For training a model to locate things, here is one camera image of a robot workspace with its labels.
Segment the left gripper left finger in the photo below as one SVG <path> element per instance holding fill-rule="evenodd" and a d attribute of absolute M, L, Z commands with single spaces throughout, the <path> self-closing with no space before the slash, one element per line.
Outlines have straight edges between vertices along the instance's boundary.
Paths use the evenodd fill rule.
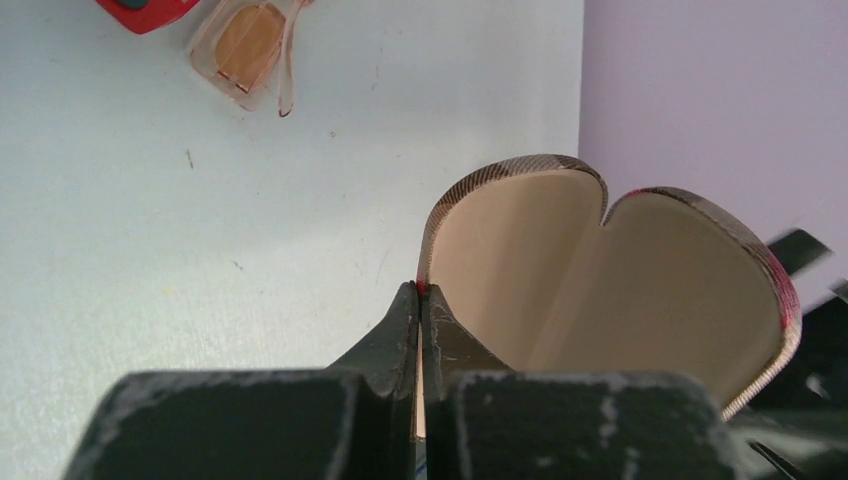
<path fill-rule="evenodd" d="M 410 479 L 419 297 L 330 366 L 128 374 L 96 408 L 68 479 Z"/>

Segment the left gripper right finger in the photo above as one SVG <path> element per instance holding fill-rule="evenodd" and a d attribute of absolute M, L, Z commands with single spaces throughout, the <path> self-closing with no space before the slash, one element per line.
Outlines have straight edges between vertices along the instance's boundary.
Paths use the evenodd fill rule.
<path fill-rule="evenodd" d="M 432 479 L 741 479 L 704 388 L 670 372 L 517 372 L 421 299 Z"/>

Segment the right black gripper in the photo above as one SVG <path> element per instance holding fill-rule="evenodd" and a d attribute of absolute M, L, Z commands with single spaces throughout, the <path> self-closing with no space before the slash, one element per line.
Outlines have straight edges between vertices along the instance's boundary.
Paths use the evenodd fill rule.
<path fill-rule="evenodd" d="M 798 348 L 729 422 L 750 479 L 847 476 L 847 282 L 802 314 Z"/>

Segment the plaid brown glasses case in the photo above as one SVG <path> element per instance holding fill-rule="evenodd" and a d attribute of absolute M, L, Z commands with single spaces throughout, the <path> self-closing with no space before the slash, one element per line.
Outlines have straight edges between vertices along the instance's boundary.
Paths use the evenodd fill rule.
<path fill-rule="evenodd" d="M 786 367 L 798 295 L 766 244 L 719 205 L 656 186 L 608 199 L 601 175 L 531 154 L 452 185 L 423 232 L 416 284 L 518 371 L 664 370 L 732 418 Z"/>

